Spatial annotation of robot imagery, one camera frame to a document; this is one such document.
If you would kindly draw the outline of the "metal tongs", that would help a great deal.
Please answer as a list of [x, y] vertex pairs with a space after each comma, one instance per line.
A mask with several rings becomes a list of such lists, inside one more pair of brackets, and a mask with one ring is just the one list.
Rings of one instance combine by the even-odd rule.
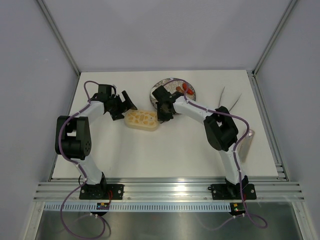
[[231, 112], [241, 99], [241, 96], [242, 93], [239, 93], [238, 96], [236, 96], [234, 92], [227, 90], [224, 86], [220, 92], [218, 107], [225, 107], [229, 112]]

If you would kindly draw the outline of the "beige lunch box lid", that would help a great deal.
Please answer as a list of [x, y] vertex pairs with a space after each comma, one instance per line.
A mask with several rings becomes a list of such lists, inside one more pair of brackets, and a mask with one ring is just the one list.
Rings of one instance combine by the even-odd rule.
[[157, 113], [155, 111], [146, 111], [146, 110], [129, 110], [125, 117], [124, 121], [133, 121], [138, 120], [142, 121], [150, 121], [150, 122], [158, 122]]

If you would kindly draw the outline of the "beige lunch box base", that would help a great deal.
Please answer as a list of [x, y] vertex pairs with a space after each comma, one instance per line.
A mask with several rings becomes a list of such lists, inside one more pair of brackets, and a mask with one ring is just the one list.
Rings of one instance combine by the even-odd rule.
[[156, 121], [126, 121], [126, 126], [131, 129], [154, 132], [158, 129], [159, 123]]

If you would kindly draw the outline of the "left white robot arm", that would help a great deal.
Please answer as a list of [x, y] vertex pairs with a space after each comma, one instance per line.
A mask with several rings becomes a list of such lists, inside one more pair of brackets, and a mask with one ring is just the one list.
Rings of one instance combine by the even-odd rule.
[[55, 151], [80, 173], [83, 179], [81, 199], [103, 199], [108, 194], [106, 177], [91, 156], [90, 125], [105, 113], [109, 113], [115, 121], [123, 119], [128, 110], [137, 109], [127, 92], [124, 90], [121, 93], [124, 100], [110, 90], [99, 90], [79, 111], [57, 118]]

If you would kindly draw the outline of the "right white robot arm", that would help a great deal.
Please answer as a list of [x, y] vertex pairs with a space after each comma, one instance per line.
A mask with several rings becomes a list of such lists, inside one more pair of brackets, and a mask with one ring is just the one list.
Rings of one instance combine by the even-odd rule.
[[203, 124], [207, 141], [219, 152], [225, 170], [225, 184], [219, 186], [217, 192], [230, 199], [239, 198], [245, 192], [248, 177], [242, 173], [237, 151], [239, 130], [228, 109], [221, 106], [211, 110], [181, 92], [170, 93], [162, 86], [152, 95], [156, 99], [159, 122], [168, 122], [174, 114], [182, 114]]

